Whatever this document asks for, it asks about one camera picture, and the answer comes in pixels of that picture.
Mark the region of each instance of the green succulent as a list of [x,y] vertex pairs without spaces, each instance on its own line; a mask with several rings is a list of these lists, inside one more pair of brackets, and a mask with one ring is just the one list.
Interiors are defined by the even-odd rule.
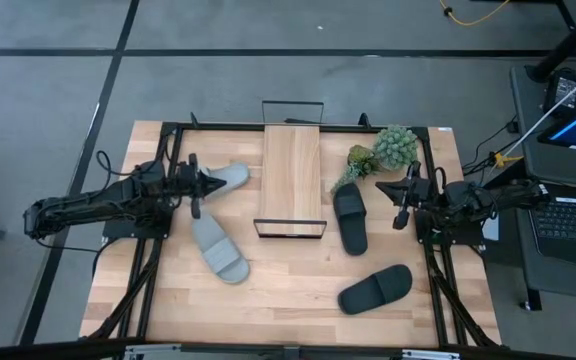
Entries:
[[355,145],[350,148],[348,165],[358,168],[359,176],[362,178],[379,171],[379,161],[377,161],[375,153],[361,145]]
[[346,185],[357,181],[357,179],[361,176],[362,170],[356,164],[350,164],[344,170],[344,173],[341,174],[341,177],[335,183],[335,186],[332,187],[330,192],[334,194],[337,190]]
[[417,136],[399,125],[390,125],[377,134],[373,152],[379,164],[397,170],[417,160]]

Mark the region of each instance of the gray slipper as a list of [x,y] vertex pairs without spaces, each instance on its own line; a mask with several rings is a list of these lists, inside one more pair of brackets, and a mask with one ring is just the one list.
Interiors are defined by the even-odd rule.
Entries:
[[206,200],[229,193],[245,184],[248,181],[248,177],[250,177],[248,165],[244,163],[233,163],[221,169],[208,169],[205,166],[200,166],[199,169],[208,176],[226,181],[226,185],[208,194]]
[[203,206],[201,218],[192,221],[192,235],[204,261],[221,280],[229,284],[246,280],[250,272],[248,261]]

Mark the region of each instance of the white wire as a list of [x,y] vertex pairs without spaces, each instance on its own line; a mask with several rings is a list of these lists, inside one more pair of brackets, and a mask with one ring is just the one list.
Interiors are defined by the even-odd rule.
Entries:
[[[517,146],[519,146],[519,144],[521,144],[524,140],[526,140],[526,138],[528,136],[530,136],[530,134],[539,126],[539,124],[541,124],[544,120],[546,120],[546,118],[553,112],[555,111],[555,109],[557,109],[561,104],[563,104],[566,99],[568,99],[569,97],[571,97],[573,94],[576,93],[576,88],[574,88],[571,92],[568,93],[568,95],[564,96],[563,99],[559,100],[559,102],[557,104],[555,104],[555,106],[553,106],[552,108],[550,108],[550,110],[548,110],[544,116],[541,117],[541,119],[539,119],[539,121],[537,121],[537,123],[535,125],[533,125],[530,130],[526,131],[526,133],[524,134],[524,136],[522,136],[519,141],[517,141],[513,146],[510,147],[510,149],[508,149],[508,151],[506,151],[506,153],[503,155],[503,157],[508,156],[508,154],[510,154],[513,150],[515,150],[517,148]],[[486,175],[486,178],[484,179],[484,182],[486,180],[488,180],[488,178],[490,177],[490,174],[492,174],[492,172],[495,170],[495,168],[497,167],[497,162],[495,162],[495,164],[493,165],[493,167],[490,169],[490,171],[488,172],[488,174]]]

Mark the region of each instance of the black desk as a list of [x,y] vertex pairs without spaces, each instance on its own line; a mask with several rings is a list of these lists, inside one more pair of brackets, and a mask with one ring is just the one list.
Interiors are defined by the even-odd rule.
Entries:
[[[524,74],[523,68],[514,68],[511,72],[515,107],[522,133],[543,115],[540,110],[535,110],[538,110],[539,103],[535,104],[531,100],[544,96],[543,87],[525,83],[525,79],[522,78]],[[499,186],[528,175],[538,175],[544,182],[550,180],[555,183],[568,183],[569,174],[574,174],[570,169],[576,168],[576,152],[537,143],[535,137],[529,137],[522,146],[525,158],[489,181],[486,187]],[[499,224],[499,244],[491,244],[490,260],[494,262],[501,260],[502,263],[509,265],[519,263],[523,267],[528,287],[528,301],[522,303],[523,305],[530,310],[540,310],[540,290],[576,296],[576,264],[539,254],[527,211],[503,211],[500,213]]]

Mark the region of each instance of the wooden board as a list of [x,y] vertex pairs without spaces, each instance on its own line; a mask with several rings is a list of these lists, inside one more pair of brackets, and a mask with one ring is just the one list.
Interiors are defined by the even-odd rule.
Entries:
[[[147,149],[154,156],[158,131],[153,129],[157,125],[161,123],[135,124],[125,166],[141,160]],[[430,135],[436,165],[446,168],[449,181],[457,180],[461,172],[452,132],[431,129]],[[175,212],[171,236],[164,243],[147,338],[166,342],[436,347],[426,266],[414,226],[393,230],[392,219],[398,209],[374,186],[376,181],[399,180],[404,169],[359,181],[368,212],[368,250],[353,257],[341,245],[329,191],[345,168],[348,149],[355,144],[370,146],[374,136],[321,133],[321,211],[328,228],[319,241],[278,240],[259,239],[252,224],[261,199],[264,134],[184,131],[180,159],[195,152],[199,162],[208,167],[235,161],[249,164],[250,180],[211,200],[208,206],[250,262],[251,272],[239,285],[224,284],[210,272],[192,239],[188,201],[184,201]],[[120,241],[100,257],[82,335],[94,331],[123,295],[134,248],[132,241]],[[452,255],[466,308],[486,333],[499,341],[481,260],[466,247],[453,247]],[[337,305],[341,290],[393,264],[406,264],[413,274],[413,288],[405,298],[359,315],[341,313]],[[138,300],[130,334],[134,334],[139,309]],[[448,334],[454,339],[449,309],[445,303]]]
[[[259,219],[321,220],[319,126],[266,125]],[[257,224],[259,233],[318,236],[323,225]]]

